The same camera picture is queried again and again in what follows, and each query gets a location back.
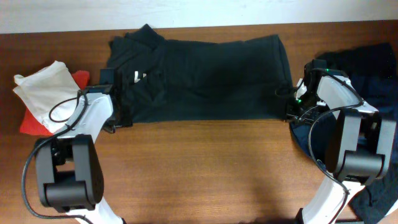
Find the dark grey garment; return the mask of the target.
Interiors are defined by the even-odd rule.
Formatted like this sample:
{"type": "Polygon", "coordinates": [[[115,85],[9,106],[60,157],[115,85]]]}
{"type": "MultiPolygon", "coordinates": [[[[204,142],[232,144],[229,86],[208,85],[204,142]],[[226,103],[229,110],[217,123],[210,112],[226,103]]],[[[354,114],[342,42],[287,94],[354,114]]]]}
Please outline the dark grey garment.
{"type": "Polygon", "coordinates": [[[366,224],[377,224],[397,201],[397,164],[382,179],[375,180],[356,194],[349,206],[366,224]]]}

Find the red folded shirt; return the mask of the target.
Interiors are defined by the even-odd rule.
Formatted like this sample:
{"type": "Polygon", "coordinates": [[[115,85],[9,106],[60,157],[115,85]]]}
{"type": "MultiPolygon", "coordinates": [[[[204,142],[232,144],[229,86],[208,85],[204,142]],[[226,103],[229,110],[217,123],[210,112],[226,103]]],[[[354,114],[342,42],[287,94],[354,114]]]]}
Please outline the red folded shirt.
{"type": "MultiPolygon", "coordinates": [[[[72,78],[80,89],[84,89],[90,80],[90,73],[87,71],[79,70],[72,74],[72,78]]],[[[24,118],[19,127],[19,131],[22,134],[28,134],[31,136],[51,136],[52,133],[47,128],[39,123],[29,111],[25,109],[24,118]]]]}

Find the black garment in pile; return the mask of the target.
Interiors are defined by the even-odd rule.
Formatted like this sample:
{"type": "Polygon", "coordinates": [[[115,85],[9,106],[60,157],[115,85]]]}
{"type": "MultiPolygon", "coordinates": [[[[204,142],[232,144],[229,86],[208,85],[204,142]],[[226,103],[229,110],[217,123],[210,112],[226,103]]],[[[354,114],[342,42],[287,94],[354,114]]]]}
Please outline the black garment in pile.
{"type": "Polygon", "coordinates": [[[349,76],[397,79],[397,60],[390,43],[325,52],[317,59],[326,60],[328,68],[342,70],[349,76]]]}

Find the dark green Nike t-shirt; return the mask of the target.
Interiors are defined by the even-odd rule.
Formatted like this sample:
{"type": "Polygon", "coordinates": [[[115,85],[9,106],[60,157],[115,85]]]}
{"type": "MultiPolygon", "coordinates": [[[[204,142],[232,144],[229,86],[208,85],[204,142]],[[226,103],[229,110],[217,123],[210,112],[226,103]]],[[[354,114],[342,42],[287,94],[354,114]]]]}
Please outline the dark green Nike t-shirt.
{"type": "Polygon", "coordinates": [[[132,123],[286,116],[292,77],[277,35],[217,44],[167,40],[143,26],[110,48],[132,123]]]}

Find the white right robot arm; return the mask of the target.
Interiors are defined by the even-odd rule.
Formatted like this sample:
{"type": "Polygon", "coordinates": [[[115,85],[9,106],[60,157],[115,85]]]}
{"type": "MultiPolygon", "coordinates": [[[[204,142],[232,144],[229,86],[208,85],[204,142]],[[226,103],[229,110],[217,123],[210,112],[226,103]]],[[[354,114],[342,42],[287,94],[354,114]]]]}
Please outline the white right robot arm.
{"type": "Polygon", "coordinates": [[[336,119],[321,163],[310,157],[325,175],[314,198],[301,208],[294,222],[336,223],[349,201],[365,186],[387,174],[397,123],[367,103],[343,71],[313,68],[296,89],[293,121],[304,121],[319,106],[328,110],[311,119],[311,127],[327,116],[336,119]]]}

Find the white folded shirt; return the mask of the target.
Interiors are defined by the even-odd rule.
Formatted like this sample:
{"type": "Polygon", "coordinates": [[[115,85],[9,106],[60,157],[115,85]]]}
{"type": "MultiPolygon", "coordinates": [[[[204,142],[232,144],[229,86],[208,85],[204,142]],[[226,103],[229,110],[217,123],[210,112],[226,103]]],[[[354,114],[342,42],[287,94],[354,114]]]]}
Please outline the white folded shirt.
{"type": "Polygon", "coordinates": [[[13,92],[49,132],[57,132],[73,114],[80,88],[63,62],[55,61],[27,77],[14,75],[14,82],[13,92]]]}

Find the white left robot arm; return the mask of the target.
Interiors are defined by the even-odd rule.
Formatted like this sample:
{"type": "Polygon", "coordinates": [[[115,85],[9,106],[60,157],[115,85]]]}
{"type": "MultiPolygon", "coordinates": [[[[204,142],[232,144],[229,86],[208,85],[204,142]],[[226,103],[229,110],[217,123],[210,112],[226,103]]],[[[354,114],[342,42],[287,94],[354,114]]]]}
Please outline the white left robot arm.
{"type": "Polygon", "coordinates": [[[124,223],[104,194],[104,177],[95,149],[102,129],[113,133],[114,87],[88,86],[59,131],[35,144],[39,200],[80,223],[124,223]]]}

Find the navy blue garment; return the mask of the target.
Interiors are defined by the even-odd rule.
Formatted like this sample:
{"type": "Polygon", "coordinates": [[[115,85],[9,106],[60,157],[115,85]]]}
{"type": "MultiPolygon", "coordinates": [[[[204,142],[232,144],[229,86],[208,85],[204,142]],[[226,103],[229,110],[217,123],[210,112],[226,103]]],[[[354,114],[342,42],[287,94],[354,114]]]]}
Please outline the navy blue garment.
{"type": "MultiPolygon", "coordinates": [[[[365,101],[387,118],[397,120],[397,79],[356,75],[349,76],[349,78],[354,89],[365,101]]],[[[335,124],[335,117],[328,115],[322,118],[313,129],[310,129],[309,124],[290,124],[290,130],[295,142],[306,155],[310,154],[308,146],[311,145],[315,157],[323,161],[335,124]]]]}

